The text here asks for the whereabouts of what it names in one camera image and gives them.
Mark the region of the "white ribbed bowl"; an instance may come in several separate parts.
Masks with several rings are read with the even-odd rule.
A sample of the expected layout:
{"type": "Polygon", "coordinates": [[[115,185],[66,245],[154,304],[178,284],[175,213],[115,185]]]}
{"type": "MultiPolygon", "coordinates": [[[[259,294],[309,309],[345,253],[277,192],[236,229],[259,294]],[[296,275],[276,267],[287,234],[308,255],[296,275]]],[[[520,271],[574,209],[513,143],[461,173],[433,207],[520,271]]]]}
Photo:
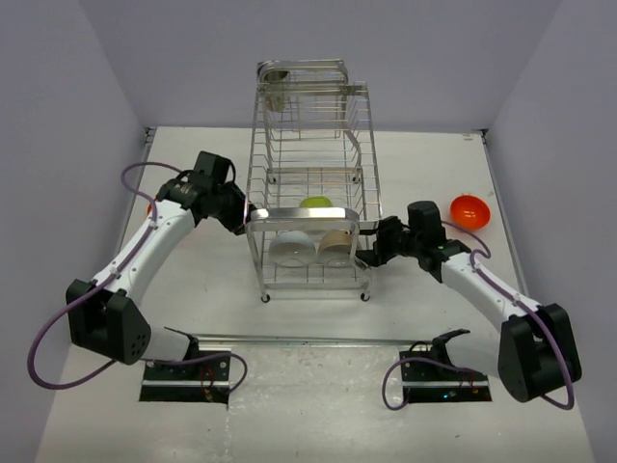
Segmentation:
{"type": "Polygon", "coordinates": [[[303,231],[282,231],[270,242],[269,260],[283,267],[302,267],[315,261],[313,241],[303,231]]]}

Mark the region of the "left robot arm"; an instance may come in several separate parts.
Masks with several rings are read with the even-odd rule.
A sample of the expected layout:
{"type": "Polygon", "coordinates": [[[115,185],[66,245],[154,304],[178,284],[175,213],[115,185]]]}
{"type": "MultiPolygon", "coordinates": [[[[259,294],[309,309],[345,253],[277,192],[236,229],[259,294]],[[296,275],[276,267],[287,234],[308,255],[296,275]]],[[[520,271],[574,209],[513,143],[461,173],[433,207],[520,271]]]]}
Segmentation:
{"type": "Polygon", "coordinates": [[[76,280],[67,289],[73,344],[125,365],[161,362],[180,379],[199,371],[194,339],[151,327],[140,306],[172,250],[200,221],[215,219],[243,234],[246,200],[235,177],[231,160],[202,151],[193,168],[178,172],[148,199],[144,223],[120,253],[89,281],[76,280]]]}

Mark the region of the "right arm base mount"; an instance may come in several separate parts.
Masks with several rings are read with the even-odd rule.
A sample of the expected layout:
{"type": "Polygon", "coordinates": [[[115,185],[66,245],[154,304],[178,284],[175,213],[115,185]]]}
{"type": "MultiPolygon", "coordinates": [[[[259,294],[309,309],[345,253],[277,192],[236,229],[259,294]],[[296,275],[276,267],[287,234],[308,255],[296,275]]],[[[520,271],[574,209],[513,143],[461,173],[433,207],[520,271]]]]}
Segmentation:
{"type": "Polygon", "coordinates": [[[416,340],[399,352],[403,403],[490,402],[488,376],[477,370],[463,371],[452,362],[448,344],[468,335],[470,330],[457,329],[431,340],[416,340]]]}

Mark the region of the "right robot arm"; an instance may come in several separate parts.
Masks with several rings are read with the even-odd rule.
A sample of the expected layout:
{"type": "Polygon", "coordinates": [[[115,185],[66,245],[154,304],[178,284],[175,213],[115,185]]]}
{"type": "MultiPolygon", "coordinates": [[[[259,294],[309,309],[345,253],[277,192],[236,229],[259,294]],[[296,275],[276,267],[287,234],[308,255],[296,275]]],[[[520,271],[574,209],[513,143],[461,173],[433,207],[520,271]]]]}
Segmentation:
{"type": "Polygon", "coordinates": [[[582,367],[566,310],[543,305],[495,276],[482,263],[491,256],[488,245],[472,249],[448,237],[435,203],[411,203],[407,213],[406,222],[390,216],[365,230],[375,239],[371,248],[356,252],[356,260],[376,268],[397,257],[415,259],[496,328],[496,374],[510,396],[521,403],[540,397],[561,410],[573,409],[582,367]]]}

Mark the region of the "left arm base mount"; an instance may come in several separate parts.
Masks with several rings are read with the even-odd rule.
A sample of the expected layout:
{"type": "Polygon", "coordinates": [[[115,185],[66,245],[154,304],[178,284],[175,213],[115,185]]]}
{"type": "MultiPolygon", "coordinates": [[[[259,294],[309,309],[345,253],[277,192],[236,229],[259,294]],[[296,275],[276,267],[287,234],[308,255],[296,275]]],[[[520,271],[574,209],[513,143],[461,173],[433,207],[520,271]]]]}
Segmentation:
{"type": "Polygon", "coordinates": [[[228,403],[229,351],[207,350],[193,335],[155,328],[142,359],[142,402],[228,403]]]}

